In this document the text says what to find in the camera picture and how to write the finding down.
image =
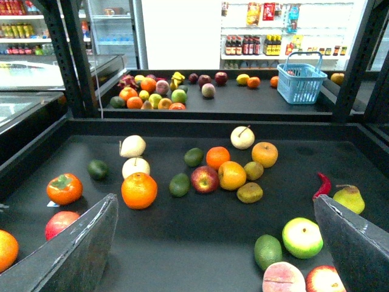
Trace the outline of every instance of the refrigerator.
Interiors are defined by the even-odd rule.
[[[128,0],[88,0],[91,39],[97,55],[123,55],[125,68],[138,69],[133,9]]]

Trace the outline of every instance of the pear stem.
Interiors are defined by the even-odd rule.
[[[242,133],[243,133],[244,131],[246,131],[248,128],[250,128],[250,125],[248,125],[247,127],[245,127],[245,129],[243,129],[243,131],[239,133],[238,137],[240,138],[241,135],[242,135]]]

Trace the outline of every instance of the black tray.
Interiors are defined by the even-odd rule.
[[[366,202],[362,216],[389,231],[389,148],[356,124],[251,122],[256,142],[273,142],[279,159],[258,183],[261,201],[246,205],[235,192],[183,198],[168,191],[179,172],[190,174],[183,156],[192,147],[204,151],[222,145],[232,160],[245,164],[250,150],[237,150],[230,133],[244,122],[198,120],[65,120],[54,125],[0,169],[2,229],[18,239],[19,260],[44,242],[44,227],[59,210],[84,212],[107,193],[119,196],[119,220],[102,281],[96,291],[261,291],[263,272],[253,259],[255,240],[270,234],[281,240],[292,218],[314,220],[312,195],[320,187],[317,172],[333,185],[355,184]],[[146,210],[128,209],[121,198],[119,140],[139,134],[147,143],[143,157],[158,183],[158,196]],[[86,166],[102,159],[110,168],[102,182],[90,179]],[[84,185],[82,199],[66,207],[46,207],[47,183],[72,172]],[[331,265],[324,246],[315,257],[299,260],[284,250],[284,260],[304,276],[317,265]]]
[[[324,86],[313,105],[290,105],[278,93],[277,89],[270,87],[270,78],[278,75],[277,70],[221,70],[226,72],[229,80],[224,86],[218,86],[214,81],[216,70],[180,71],[185,75],[184,85],[188,86],[187,109],[184,111],[172,110],[139,110],[114,109],[109,105],[112,96],[120,92],[118,86],[111,88],[102,98],[104,116],[108,118],[143,118],[143,119],[218,119],[218,120],[289,120],[305,122],[329,122],[332,118],[332,109],[335,100],[333,94]],[[188,81],[191,73],[207,74],[213,79],[216,95],[214,99],[203,98],[198,84],[192,85]],[[236,77],[247,73],[250,76],[259,76],[261,85],[258,89],[238,86]],[[132,70],[126,74],[154,74],[157,77],[167,78],[170,82],[174,71],[141,71]]]

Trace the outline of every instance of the green pear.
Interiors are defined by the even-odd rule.
[[[343,189],[338,190],[333,199],[354,213],[361,214],[365,208],[365,202],[359,189],[349,184],[337,185],[336,187],[343,187]]]

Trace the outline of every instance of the lime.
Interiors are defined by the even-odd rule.
[[[126,102],[120,96],[114,96],[109,101],[109,104],[112,105],[113,108],[124,108],[126,105]]]
[[[172,196],[178,198],[186,195],[190,190],[189,177],[184,173],[175,175],[169,183],[169,190]]]
[[[178,89],[182,89],[183,91],[185,91],[185,93],[188,93],[188,86],[186,85],[180,85],[178,86]]]
[[[282,261],[281,243],[274,236],[262,235],[255,242],[254,258],[257,265],[265,271],[271,264]]]
[[[88,173],[92,179],[101,181],[108,175],[108,165],[104,161],[93,159],[88,165]]]
[[[185,163],[190,167],[198,166],[204,157],[204,152],[200,148],[188,150],[184,156]]]

